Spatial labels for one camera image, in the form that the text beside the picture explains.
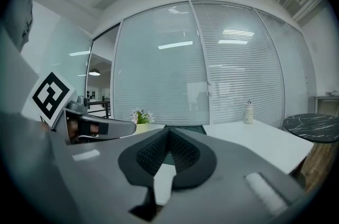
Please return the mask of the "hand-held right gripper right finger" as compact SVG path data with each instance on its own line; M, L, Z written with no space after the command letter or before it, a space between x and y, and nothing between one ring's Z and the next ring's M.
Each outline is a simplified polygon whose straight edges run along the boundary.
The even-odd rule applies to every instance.
M183 129L167 141L176 175L164 223L282 223L304 194L244 146Z

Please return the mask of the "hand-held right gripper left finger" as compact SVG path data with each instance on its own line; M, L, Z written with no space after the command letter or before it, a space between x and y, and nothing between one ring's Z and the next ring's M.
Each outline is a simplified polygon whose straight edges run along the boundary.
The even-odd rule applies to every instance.
M54 139L55 198L69 223L169 223L170 206L157 210L154 177L168 151L167 134L66 146Z

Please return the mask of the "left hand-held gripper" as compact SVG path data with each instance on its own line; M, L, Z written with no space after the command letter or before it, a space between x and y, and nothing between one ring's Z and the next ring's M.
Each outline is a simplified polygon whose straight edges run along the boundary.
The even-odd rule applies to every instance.
M36 108L43 125L61 135L68 145L118 139L132 135L137 128L133 122L92 115L88 110L91 102L84 96L78 96L75 88L56 71L37 80L29 100ZM71 140L67 131L67 121L70 119L98 125L99 133Z

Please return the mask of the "person's left hand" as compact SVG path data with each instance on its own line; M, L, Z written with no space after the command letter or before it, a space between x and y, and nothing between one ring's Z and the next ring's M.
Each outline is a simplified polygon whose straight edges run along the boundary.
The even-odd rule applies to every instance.
M99 133L99 126L82 120L70 119L67 121L68 136L71 140L79 136L92 136Z

